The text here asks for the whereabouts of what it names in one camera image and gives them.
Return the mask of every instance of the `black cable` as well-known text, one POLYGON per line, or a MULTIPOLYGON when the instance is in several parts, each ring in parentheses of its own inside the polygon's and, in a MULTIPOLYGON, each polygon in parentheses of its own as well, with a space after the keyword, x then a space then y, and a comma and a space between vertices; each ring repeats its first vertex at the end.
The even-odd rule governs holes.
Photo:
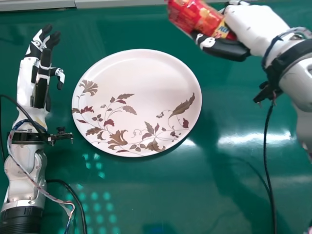
POLYGON ((275 207, 275 200, 273 196, 273 190, 272 190, 272 184, 270 180, 270 174, 268 170, 268 163, 267 163, 267 133, 268 133, 268 127, 269 127, 269 121, 273 110, 273 103, 269 108, 267 118, 265 120, 265 126, 264 126, 264 137, 263 137, 263 162, 264 162, 264 170, 268 181, 268 187, 269 187, 269 198, 270 198, 270 205, 271 205, 271 212, 272 212, 272 223, 273 223, 273 233, 277 234, 277 220, 276 220, 276 207, 275 207))
POLYGON ((44 136, 44 134, 42 133, 42 131, 40 130, 38 125, 34 122, 34 120, 30 117, 30 115, 25 111, 25 109, 21 105, 19 105, 14 99, 9 97, 8 95, 0 94, 0 147, 1 147, 2 159, 4 162, 5 161, 5 154, 4 154, 4 148, 3 148, 2 129, 1 129, 1 98, 6 98, 7 100, 9 100, 11 103, 16 105, 20 109, 23 112, 23 114, 27 117, 29 122, 34 126, 34 128, 38 132, 40 138, 42 140, 44 140, 45 142, 46 142, 46 137, 44 136))
POLYGON ((59 184, 63 185, 73 195, 73 197, 74 197, 74 199, 75 199, 75 201, 78 204, 79 209, 80 209, 80 216, 81 216, 81 220, 82 220, 82 233, 88 234, 86 217, 85 217, 85 213, 84 213, 81 201, 79 200, 76 192, 72 189, 72 187, 70 187, 69 184, 67 184, 66 182, 64 182, 61 179, 49 179, 49 180, 47 180, 47 183, 59 183, 59 184))

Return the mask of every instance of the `black cylinder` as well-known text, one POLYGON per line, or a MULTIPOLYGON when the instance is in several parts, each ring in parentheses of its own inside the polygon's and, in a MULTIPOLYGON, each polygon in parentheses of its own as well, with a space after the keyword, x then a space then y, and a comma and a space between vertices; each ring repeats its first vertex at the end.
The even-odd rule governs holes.
POLYGON ((0 234, 39 234, 43 209, 21 206, 1 212, 0 234))

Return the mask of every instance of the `plate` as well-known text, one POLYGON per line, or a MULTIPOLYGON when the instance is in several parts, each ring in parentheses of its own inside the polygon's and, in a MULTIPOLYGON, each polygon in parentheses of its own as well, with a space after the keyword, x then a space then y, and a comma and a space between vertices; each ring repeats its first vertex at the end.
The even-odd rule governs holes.
POLYGON ((124 157, 167 150, 194 127, 202 96, 193 72, 161 51, 127 50, 95 63, 72 99, 74 122, 98 149, 124 157))

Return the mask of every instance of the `table surface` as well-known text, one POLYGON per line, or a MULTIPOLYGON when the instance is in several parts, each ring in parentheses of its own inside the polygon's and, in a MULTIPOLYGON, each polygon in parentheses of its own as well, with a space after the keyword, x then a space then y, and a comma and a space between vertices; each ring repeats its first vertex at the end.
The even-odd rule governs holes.
MULTIPOLYGON (((312 27, 312 2, 278 2, 272 8, 290 26, 312 27)), ((19 63, 32 36, 46 23, 62 33, 53 64, 66 72, 64 89, 52 80, 51 132, 66 126, 74 144, 47 147, 46 178, 75 189, 86 211, 89 234, 269 234, 272 230, 264 185, 262 138, 269 102, 252 99, 266 80, 260 58, 244 63, 213 58, 172 26, 164 6, 51 10, 0 15, 0 93, 16 96, 19 63), (74 88, 84 72, 118 51, 148 48, 169 53, 194 72, 203 105, 188 138, 177 147, 145 158, 101 152, 77 131, 71 114, 74 88)), ((5 133, 17 117, 3 104, 5 133)), ((278 230, 303 233, 312 218, 311 165, 295 136, 290 99, 277 100, 268 133, 268 160, 276 199, 278 230)), ((0 171, 0 200, 7 179, 0 171)), ((71 198, 64 188, 48 191, 71 198)), ((63 233, 67 216, 46 202, 42 233, 63 233)), ((81 221, 76 217, 76 234, 81 221)))

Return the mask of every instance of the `red wrapper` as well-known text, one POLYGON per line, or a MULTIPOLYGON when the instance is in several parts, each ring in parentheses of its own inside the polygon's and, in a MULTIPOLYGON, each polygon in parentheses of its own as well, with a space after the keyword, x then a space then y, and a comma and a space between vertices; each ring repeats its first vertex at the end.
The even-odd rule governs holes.
POLYGON ((186 34, 198 30, 214 38, 236 40, 224 16, 201 0, 168 0, 169 21, 186 34))

